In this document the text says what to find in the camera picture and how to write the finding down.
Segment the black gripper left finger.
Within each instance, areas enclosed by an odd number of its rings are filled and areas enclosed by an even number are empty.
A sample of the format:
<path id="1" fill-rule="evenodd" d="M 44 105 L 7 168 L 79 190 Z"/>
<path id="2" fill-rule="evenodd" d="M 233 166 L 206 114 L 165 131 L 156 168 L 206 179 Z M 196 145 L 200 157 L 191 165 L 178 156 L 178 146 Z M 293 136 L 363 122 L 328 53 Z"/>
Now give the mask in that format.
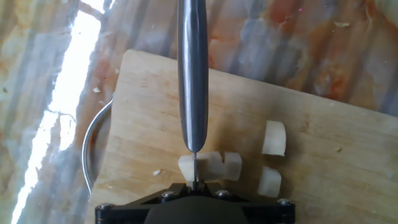
<path id="1" fill-rule="evenodd" d="M 102 203 L 95 207 L 95 224 L 144 223 L 156 205 L 186 197 L 191 192 L 191 187 L 177 183 L 125 205 Z"/>

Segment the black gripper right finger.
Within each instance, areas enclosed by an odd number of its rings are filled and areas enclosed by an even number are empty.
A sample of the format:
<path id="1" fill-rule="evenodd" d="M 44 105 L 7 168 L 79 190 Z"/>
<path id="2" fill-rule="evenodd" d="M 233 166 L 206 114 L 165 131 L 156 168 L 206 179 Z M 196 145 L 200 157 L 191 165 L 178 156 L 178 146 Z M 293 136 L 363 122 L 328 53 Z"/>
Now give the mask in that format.
<path id="1" fill-rule="evenodd" d="M 295 223 L 295 204 L 288 199 L 256 198 L 218 182 L 199 182 L 197 190 L 206 197 L 200 215 L 211 223 Z"/>

